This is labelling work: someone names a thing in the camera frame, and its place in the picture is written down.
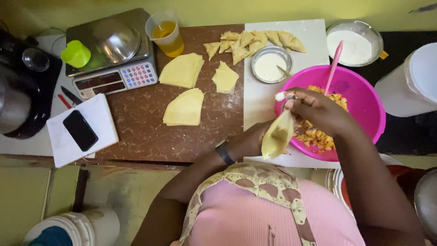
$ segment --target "black watch strap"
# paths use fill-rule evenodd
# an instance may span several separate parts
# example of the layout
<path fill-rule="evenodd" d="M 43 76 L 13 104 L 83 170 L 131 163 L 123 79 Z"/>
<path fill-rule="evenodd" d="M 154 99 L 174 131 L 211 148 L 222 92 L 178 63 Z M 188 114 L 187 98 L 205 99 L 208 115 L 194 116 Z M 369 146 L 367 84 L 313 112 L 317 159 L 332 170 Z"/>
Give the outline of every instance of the black watch strap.
<path fill-rule="evenodd" d="M 215 151 L 220 155 L 220 157 L 223 159 L 223 161 L 228 165 L 235 164 L 235 161 L 232 160 L 232 158 L 229 156 L 228 151 L 226 150 L 226 142 L 223 142 L 221 145 L 217 146 L 215 148 Z"/>

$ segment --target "hand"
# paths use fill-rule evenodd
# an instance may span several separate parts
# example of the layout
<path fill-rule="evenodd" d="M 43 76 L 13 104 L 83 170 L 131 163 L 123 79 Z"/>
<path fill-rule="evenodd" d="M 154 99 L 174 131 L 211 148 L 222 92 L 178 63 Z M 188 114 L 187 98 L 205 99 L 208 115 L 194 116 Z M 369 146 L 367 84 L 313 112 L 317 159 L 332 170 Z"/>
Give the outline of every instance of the hand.
<path fill-rule="evenodd" d="M 226 144 L 226 149 L 232 160 L 236 161 L 245 156 L 260 156 L 263 137 L 273 121 L 274 119 L 263 123 L 256 123 L 247 129 L 247 131 L 229 140 Z"/>
<path fill-rule="evenodd" d="M 350 132 L 349 130 L 357 127 L 359 129 L 357 122 L 346 110 L 322 93 L 295 87 L 287 90 L 284 95 L 286 98 L 292 95 L 296 97 L 285 104 L 286 109 L 309 120 L 331 137 Z"/>

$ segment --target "black phone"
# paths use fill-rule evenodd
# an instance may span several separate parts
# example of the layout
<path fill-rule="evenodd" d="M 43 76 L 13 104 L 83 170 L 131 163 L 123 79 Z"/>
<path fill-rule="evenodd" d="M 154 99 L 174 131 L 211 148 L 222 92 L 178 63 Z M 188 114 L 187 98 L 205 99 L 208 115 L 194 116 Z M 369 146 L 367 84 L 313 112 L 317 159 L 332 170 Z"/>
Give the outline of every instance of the black phone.
<path fill-rule="evenodd" d="M 99 140 L 83 115 L 77 110 L 71 112 L 62 123 L 83 152 L 88 151 Z"/>

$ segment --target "cooking oil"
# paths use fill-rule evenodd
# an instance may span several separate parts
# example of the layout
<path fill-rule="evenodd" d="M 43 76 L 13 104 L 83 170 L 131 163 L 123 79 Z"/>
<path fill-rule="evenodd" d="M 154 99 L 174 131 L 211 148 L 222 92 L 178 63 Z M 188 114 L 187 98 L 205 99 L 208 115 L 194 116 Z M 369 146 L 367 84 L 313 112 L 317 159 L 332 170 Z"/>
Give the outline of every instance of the cooking oil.
<path fill-rule="evenodd" d="M 161 39 L 169 36 L 176 28 L 174 21 L 163 21 L 152 31 L 154 39 Z M 169 57 L 177 57 L 184 51 L 184 42 L 180 36 L 179 30 L 177 37 L 169 44 L 158 44 L 159 48 Z"/>

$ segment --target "metal pot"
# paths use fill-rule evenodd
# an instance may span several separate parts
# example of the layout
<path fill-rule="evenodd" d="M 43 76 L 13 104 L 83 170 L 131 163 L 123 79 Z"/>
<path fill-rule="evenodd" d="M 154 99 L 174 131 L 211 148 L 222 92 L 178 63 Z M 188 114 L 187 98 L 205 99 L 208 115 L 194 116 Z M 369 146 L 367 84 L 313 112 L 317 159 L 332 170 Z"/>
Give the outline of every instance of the metal pot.
<path fill-rule="evenodd" d="M 141 43 L 139 32 L 112 19 L 101 20 L 94 28 L 97 50 L 112 63 L 122 63 L 132 58 Z"/>
<path fill-rule="evenodd" d="M 6 78 L 0 75 L 0 134 L 19 128 L 28 118 L 30 97 L 12 88 Z"/>

